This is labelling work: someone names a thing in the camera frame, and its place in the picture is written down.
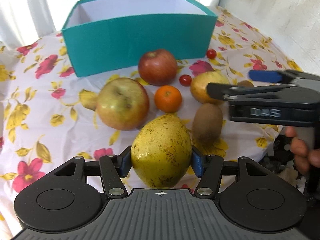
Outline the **person right hand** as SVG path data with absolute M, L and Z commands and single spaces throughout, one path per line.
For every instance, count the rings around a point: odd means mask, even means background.
M 309 174 L 310 166 L 319 168 L 319 149 L 310 150 L 306 143 L 297 137 L 293 127 L 285 128 L 285 135 L 292 138 L 290 150 L 294 154 L 295 166 L 302 175 L 307 176 Z

